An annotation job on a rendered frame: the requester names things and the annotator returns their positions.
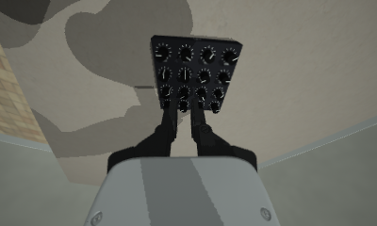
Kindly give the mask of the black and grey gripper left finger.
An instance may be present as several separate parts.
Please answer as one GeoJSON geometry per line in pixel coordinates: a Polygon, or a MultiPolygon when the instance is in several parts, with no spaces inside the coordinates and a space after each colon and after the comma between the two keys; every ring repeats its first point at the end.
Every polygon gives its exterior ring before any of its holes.
{"type": "Polygon", "coordinates": [[[177,100],[171,98],[169,108],[164,108],[162,123],[155,132],[135,147],[112,153],[107,160],[107,174],[116,164],[135,157],[169,157],[177,133],[177,100]]]}

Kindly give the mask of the black knob box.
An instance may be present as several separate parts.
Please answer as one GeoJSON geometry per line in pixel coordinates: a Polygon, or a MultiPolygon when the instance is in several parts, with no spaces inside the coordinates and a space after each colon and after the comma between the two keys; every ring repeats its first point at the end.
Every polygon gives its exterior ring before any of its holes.
{"type": "Polygon", "coordinates": [[[160,35],[153,35],[151,43],[161,109],[175,98],[185,113],[197,98],[199,108],[219,113],[243,44],[160,35]]]}

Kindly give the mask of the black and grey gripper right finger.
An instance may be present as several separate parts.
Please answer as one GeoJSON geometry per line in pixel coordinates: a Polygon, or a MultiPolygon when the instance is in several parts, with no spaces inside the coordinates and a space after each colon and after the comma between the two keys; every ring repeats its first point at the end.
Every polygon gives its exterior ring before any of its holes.
{"type": "Polygon", "coordinates": [[[234,156],[251,163],[257,171],[257,160],[254,152],[230,145],[227,141],[213,133],[211,126],[205,122],[203,108],[199,108],[198,99],[191,100],[190,109],[191,138],[197,143],[198,156],[234,156]]]}

